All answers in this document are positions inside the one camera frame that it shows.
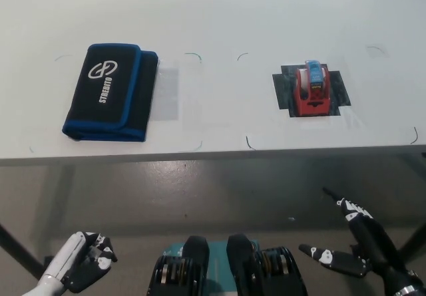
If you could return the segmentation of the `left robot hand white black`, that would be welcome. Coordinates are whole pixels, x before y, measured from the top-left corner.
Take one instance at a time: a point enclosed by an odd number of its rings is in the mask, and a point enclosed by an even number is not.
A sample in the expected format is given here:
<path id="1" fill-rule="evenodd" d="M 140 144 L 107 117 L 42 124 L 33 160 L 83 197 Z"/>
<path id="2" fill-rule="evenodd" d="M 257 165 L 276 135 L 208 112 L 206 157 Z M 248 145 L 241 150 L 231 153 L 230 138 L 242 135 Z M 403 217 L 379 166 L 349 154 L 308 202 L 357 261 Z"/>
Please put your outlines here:
<path id="1" fill-rule="evenodd" d="M 80 293 L 103 278 L 117 262 L 109 237 L 78 231 L 72 234 L 47 266 L 39 285 L 52 295 Z"/>

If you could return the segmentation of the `right robot hand black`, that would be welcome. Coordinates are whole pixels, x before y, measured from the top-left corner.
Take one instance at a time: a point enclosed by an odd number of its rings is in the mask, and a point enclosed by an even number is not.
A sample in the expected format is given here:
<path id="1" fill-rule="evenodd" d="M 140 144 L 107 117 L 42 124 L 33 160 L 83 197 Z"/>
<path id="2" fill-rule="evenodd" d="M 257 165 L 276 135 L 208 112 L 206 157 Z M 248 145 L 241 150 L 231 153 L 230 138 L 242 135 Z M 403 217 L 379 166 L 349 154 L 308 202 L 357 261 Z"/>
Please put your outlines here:
<path id="1" fill-rule="evenodd" d="M 372 271 L 382 278 L 386 295 L 407 295 L 424 288 L 422 280 L 407 269 L 383 226 L 365 208 L 328 188 L 323 192 L 340 209 L 356 244 L 351 253 L 301 244 L 302 253 L 340 274 L 363 278 Z"/>

